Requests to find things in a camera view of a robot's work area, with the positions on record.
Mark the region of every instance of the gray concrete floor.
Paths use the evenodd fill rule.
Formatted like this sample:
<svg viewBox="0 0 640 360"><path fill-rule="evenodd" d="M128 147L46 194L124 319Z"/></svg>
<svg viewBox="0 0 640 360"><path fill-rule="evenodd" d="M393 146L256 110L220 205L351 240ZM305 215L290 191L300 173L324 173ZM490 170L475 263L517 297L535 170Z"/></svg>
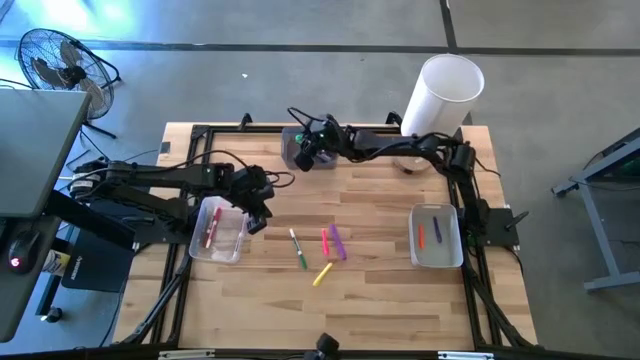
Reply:
<svg viewBox="0 0 640 360"><path fill-rule="evenodd" d="M82 39L154 42L443 45L437 1L188 0L156 2L16 0L0 39L55 27ZM632 0L450 0L464 46L638 47ZM23 80L13 49L0 49L0 77ZM282 121L295 105L344 122L383 122L404 111L430 55L101 51L124 83L96 122L112 141L89 135L112 158L157 148L168 121ZM531 215L519 225L521 257L540 344L557 350L637 357L640 286L586 294L606 274L579 197L549 188L596 151L640 124L637 58L471 57L487 87L473 112L490 127L508 202ZM82 152L77 142L71 156ZM154 155L141 162L153 163ZM639 252L629 248L629 252ZM33 314L40 279L14 340L0 353L97 346L117 297L61 290L69 319ZM38 347L34 337L47 339Z"/></svg>

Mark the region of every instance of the red marker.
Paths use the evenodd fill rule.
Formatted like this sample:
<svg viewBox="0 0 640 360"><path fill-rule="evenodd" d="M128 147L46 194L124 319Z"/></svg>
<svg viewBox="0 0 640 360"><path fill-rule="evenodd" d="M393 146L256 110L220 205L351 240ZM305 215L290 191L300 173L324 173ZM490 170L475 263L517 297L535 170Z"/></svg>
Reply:
<svg viewBox="0 0 640 360"><path fill-rule="evenodd" d="M418 239L418 244L420 244L420 249L424 249L424 227L422 224L418 225L418 230L420 232L420 238Z"/></svg>
<svg viewBox="0 0 640 360"><path fill-rule="evenodd" d="M215 235L216 229L218 228L218 222L220 222L220 215L222 215L222 208L218 206L213 214L213 221L211 222L211 227L208 231L209 236L207 237L207 243L204 246L206 249L211 246L211 240L213 240L213 235Z"/></svg>

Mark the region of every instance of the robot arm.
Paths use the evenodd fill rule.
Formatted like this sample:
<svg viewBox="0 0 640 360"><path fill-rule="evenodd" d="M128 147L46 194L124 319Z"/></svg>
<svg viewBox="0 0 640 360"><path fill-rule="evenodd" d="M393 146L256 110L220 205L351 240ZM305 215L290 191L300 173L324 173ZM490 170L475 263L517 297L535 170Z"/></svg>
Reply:
<svg viewBox="0 0 640 360"><path fill-rule="evenodd" d="M174 228L193 228L194 213L185 199L162 199L136 187L186 190L198 196L221 196L249 214L247 229L255 234L267 226L271 211L265 200L274 196L264 169L247 166L235 171L233 164L193 164L184 168L144 166L121 161L92 161L75 170L71 197L81 202L108 199L156 214Z"/></svg>
<svg viewBox="0 0 640 360"><path fill-rule="evenodd" d="M475 150L446 134L429 133L424 136L379 136L366 129L340 127L333 116L326 120L311 119L304 127L300 151L295 162L302 171L309 171L319 151L336 153L351 162L373 160L379 156L422 157L433 164L436 171L458 186L465 207L464 226L475 235L485 233L489 206L477 196L473 182Z"/></svg>

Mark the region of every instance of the white cylinder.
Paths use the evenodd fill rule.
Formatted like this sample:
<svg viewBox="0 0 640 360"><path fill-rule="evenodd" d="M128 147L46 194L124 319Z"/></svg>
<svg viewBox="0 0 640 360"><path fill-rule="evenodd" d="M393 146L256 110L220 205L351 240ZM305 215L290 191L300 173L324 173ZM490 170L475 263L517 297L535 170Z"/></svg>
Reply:
<svg viewBox="0 0 640 360"><path fill-rule="evenodd" d="M452 54L430 58L402 119L402 135L455 134L483 89L482 71L471 60Z"/></svg>

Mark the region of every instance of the metal stand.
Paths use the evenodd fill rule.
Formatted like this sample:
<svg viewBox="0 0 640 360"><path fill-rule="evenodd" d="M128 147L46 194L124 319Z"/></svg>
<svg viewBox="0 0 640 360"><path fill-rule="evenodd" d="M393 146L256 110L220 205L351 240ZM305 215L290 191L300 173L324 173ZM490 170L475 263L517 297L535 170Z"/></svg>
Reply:
<svg viewBox="0 0 640 360"><path fill-rule="evenodd" d="M44 213L57 216L69 224L91 231L107 241L133 251L135 232L131 228L100 215L56 190L49 195Z"/></svg>
<svg viewBox="0 0 640 360"><path fill-rule="evenodd" d="M582 199L584 200L584 206L587 210L587 214L591 220L591 225L596 233L598 246L600 247L605 264L607 265L609 276L585 282L584 288L587 291L640 283L640 272L620 272L616 259L611 251L609 238L603 225L604 220L598 213L598 209L593 200L590 189L590 182L610 174L619 166L624 165L638 156L640 156L640 137L630 140L622 147L606 155L600 161L573 175L568 181L551 189L551 192L556 197L564 197L566 193L571 190L579 190L582 195Z"/></svg>
<svg viewBox="0 0 640 360"><path fill-rule="evenodd" d="M99 132L102 135L106 135L106 136L108 136L108 137L110 137L110 138L112 138L114 140L118 138L117 136L115 136L114 134L108 132L107 130L101 129L101 128L99 128L97 126L94 126L94 125L91 125L91 123L89 123L88 121L83 122L82 125L88 127L91 130L95 130L95 131Z"/></svg>

